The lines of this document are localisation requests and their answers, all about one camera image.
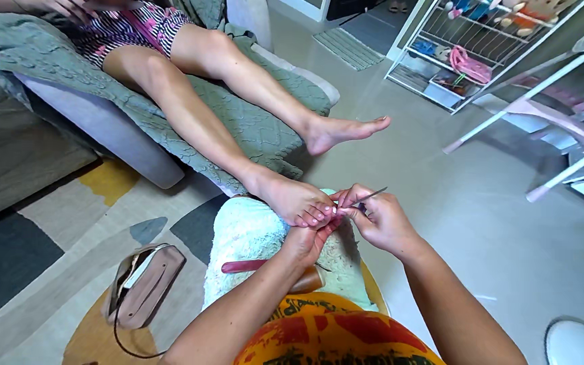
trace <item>gray sofa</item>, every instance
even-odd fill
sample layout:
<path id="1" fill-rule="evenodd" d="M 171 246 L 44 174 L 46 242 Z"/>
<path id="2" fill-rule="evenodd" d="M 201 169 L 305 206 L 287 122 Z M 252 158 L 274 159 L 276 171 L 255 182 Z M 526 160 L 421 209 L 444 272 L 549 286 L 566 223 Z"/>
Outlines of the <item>gray sofa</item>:
<path id="1" fill-rule="evenodd" d="M 226 15 L 232 24 L 255 34 L 258 43 L 252 46 L 254 52 L 320 87 L 328 96 L 330 106 L 337 103 L 339 93 L 330 83 L 274 54 L 266 0 L 227 0 Z M 169 188 L 183 178 L 183 171 L 172 157 L 111 101 L 46 80 L 15 75 L 47 104 L 157 186 Z M 229 187 L 219 187 L 228 195 L 236 193 Z"/>
<path id="2" fill-rule="evenodd" d="M 97 159 L 0 88 L 0 211 Z"/>

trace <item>white towel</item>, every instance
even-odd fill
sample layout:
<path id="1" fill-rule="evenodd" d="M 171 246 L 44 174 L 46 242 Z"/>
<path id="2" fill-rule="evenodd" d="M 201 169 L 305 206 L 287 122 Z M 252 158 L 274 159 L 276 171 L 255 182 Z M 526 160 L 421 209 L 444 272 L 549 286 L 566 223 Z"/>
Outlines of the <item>white towel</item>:
<path id="1" fill-rule="evenodd" d="M 326 194 L 335 191 L 322 189 Z M 215 217 L 211 259 L 204 281 L 202 310 L 253 273 L 224 274 L 225 262 L 269 259 L 288 234 L 289 226 L 267 204 L 248 197 L 229 199 Z M 318 262 L 331 270 L 323 271 L 326 285 L 318 292 L 341 295 L 365 311 L 377 311 L 364 287 L 360 268 L 360 252 L 349 220 L 326 240 Z"/>

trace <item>geometric rug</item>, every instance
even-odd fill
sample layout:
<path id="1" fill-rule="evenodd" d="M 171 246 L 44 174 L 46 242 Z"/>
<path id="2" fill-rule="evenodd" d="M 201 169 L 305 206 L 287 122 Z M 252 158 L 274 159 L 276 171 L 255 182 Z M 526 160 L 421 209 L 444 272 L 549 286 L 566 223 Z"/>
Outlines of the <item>geometric rug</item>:
<path id="1" fill-rule="evenodd" d="M 119 329 L 131 351 L 165 351 L 202 308 L 213 224 L 228 197 L 194 172 L 168 190 L 118 160 L 77 173 L 0 214 L 0 364 L 156 364 L 116 345 L 100 311 L 107 288 L 135 248 L 182 251 L 186 264 L 150 324 Z M 386 312 L 363 262 L 362 272 Z"/>

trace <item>knee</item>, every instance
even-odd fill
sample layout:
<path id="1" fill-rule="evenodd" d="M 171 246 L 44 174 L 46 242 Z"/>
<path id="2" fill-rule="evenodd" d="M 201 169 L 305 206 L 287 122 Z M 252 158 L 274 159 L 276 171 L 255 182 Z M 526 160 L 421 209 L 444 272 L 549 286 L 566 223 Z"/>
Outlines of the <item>knee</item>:
<path id="1" fill-rule="evenodd" d="M 161 55 L 150 56 L 145 61 L 145 70 L 150 84 L 163 87 L 172 80 L 174 65 Z"/>
<path id="2" fill-rule="evenodd" d="M 240 54 L 240 51 L 234 44 L 234 41 L 232 41 L 231 38 L 224 34 L 224 32 L 217 29 L 208 30 L 205 43 L 207 44 L 209 50 L 212 50 L 214 53 L 218 53 L 222 56 L 230 56 L 236 53 Z"/>

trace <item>white shelf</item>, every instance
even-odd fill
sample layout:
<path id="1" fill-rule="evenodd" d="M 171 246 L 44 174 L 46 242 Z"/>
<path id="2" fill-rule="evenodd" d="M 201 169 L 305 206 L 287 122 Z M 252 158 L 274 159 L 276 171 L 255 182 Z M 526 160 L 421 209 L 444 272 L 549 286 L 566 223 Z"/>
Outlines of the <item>white shelf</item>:
<path id="1" fill-rule="evenodd" d="M 440 11 L 446 11 L 445 9 L 443 9 L 443 8 L 442 8 L 442 6 L 437 6 L 436 8 L 437 8 L 437 9 L 439 9 Z M 527 43 L 528 43 L 528 41 L 527 41 L 527 40 L 525 40 L 525 39 L 523 39 L 523 38 L 520 38 L 520 37 L 518 37 L 518 36 L 514 36 L 514 35 L 512 35 L 512 34 L 510 34 L 510 33 L 504 32 L 504 31 L 503 31 L 503 30 L 501 30 L 501 29 L 497 29 L 497 28 L 495 28 L 495 27 L 491 27 L 491 26 L 490 26 L 490 25 L 488 25 L 488 24 L 484 24 L 484 23 L 480 23 L 479 21 L 472 20 L 472 19 L 468 18 L 467 16 L 465 16 L 465 15 L 463 15 L 463 14 L 461 14 L 460 16 L 458 16 L 458 17 L 457 17 L 457 18 L 455 18 L 455 19 L 459 19 L 459 18 L 461 18 L 461 19 L 463 19 L 463 20 L 466 20 L 466 21 L 469 21 L 469 22 L 470 22 L 470 23 L 472 23 L 472 24 L 479 25 L 480 27 L 482 27 L 482 28 L 484 28 L 484 29 L 488 29 L 488 30 L 491 30 L 491 31 L 493 31 L 493 32 L 497 32 L 497 33 L 499 33 L 499 34 L 503 35 L 504 37 L 508 37 L 508 38 L 514 39 L 514 40 L 516 40 L 516 41 L 518 41 L 518 42 L 520 42 L 520 43 L 524 43 L 524 44 L 527 44 Z"/>
<path id="2" fill-rule="evenodd" d="M 409 52 L 411 52 L 411 53 L 413 53 L 413 54 L 416 54 L 417 56 L 419 56 L 419 57 L 421 57 L 421 58 L 423 58 L 423 59 L 427 60 L 427 61 L 430 61 L 430 62 L 432 62 L 432 63 L 434 63 L 434 64 L 437 64 L 437 65 L 441 66 L 442 68 L 444 68 L 444 69 L 446 69 L 446 70 L 449 70 L 449 71 L 451 71 L 452 73 L 455 73 L 455 74 L 457 74 L 457 75 L 460 75 L 460 74 L 461 74 L 459 71 L 457 71 L 457 70 L 453 69 L 453 68 L 452 68 L 452 66 L 450 66 L 450 65 L 446 64 L 445 62 L 442 62 L 442 61 L 441 61 L 441 60 L 439 60 L 438 58 L 434 58 L 434 57 L 432 57 L 432 56 L 428 56 L 428 55 L 426 55 L 426 54 L 424 54 L 424 53 L 420 53 L 420 52 L 418 52 L 417 50 L 415 50 L 414 48 L 411 48 L 411 47 L 407 48 L 407 50 L 408 50 Z M 473 82 L 473 83 L 475 83 L 475 84 L 477 84 L 477 85 L 479 85 L 479 86 L 481 86 L 481 87 L 484 85 L 484 84 L 482 84 L 482 83 L 480 83 L 480 82 L 477 82 L 477 81 L 475 81 L 475 80 L 473 80 L 473 79 L 469 78 L 468 76 L 464 76 L 463 78 L 464 78 L 464 79 L 466 79 L 466 80 L 468 80 L 468 81 L 470 81 L 470 82 Z"/>
<path id="3" fill-rule="evenodd" d="M 434 99 L 433 97 L 425 95 L 424 93 L 425 88 L 427 88 L 427 85 L 429 84 L 430 81 L 421 76 L 416 71 L 410 70 L 409 68 L 406 68 L 399 64 L 393 69 L 392 72 L 390 72 L 390 74 L 388 74 L 387 79 L 392 80 L 393 82 L 399 84 L 400 86 L 408 88 L 412 92 L 415 92 L 420 96 L 423 96 L 425 99 L 433 101 L 434 103 L 440 105 L 442 108 L 449 110 L 450 112 L 454 111 L 454 109 L 439 103 L 438 100 Z"/>
<path id="4" fill-rule="evenodd" d="M 422 54 L 412 48 L 412 45 L 418 39 L 445 47 L 462 46 L 466 49 L 470 57 L 489 66 L 492 69 L 492 79 L 487 84 L 476 82 L 467 76 L 465 77 L 475 87 L 480 88 L 480 90 L 476 91 L 476 95 L 478 95 L 478 93 L 484 92 L 497 79 L 502 77 L 518 62 L 523 60 L 524 57 L 546 41 L 553 32 L 556 32 L 558 28 L 565 24 L 572 16 L 576 15 L 584 6 L 584 0 L 578 0 L 560 15 L 560 19 L 556 23 L 548 23 L 523 13 L 515 13 L 512 9 L 501 5 L 486 12 L 487 17 L 485 19 L 473 20 L 467 16 L 467 14 L 471 13 L 466 13 L 466 15 L 461 14 L 457 18 L 450 20 L 448 12 L 442 7 L 443 3 L 444 0 L 432 0 L 429 9 L 427 9 L 422 20 L 414 28 L 411 37 L 401 47 L 402 51 L 396 56 L 393 65 L 389 68 L 385 76 L 385 78 L 391 79 L 393 82 L 407 87 L 412 92 L 420 94 L 427 99 L 431 98 L 424 95 L 424 87 L 422 87 L 422 84 L 420 86 L 411 84 L 407 77 L 398 75 L 398 72 L 396 72 L 399 64 L 408 64 L 407 55 L 411 54 L 411 56 L 415 56 L 416 61 L 419 60 L 430 68 L 433 66 L 434 68 L 449 70 L 455 74 L 460 75 L 460 73 L 452 68 L 449 60 L 442 61 L 435 56 Z M 468 9 L 474 12 L 479 6 L 490 3 L 490 0 L 470 0 Z M 494 22 L 497 18 L 506 18 L 509 16 L 532 21 L 536 24 L 533 32 L 528 36 L 519 37 L 514 32 L 514 30 L 518 29 L 516 25 L 510 25 L 510 28 L 500 28 L 500 25 Z M 403 70 L 403 72 L 412 73 L 413 71 L 407 69 Z M 474 97 L 466 97 L 462 102 L 455 104 L 454 109 L 443 107 L 454 114 L 469 104 L 473 99 Z"/>

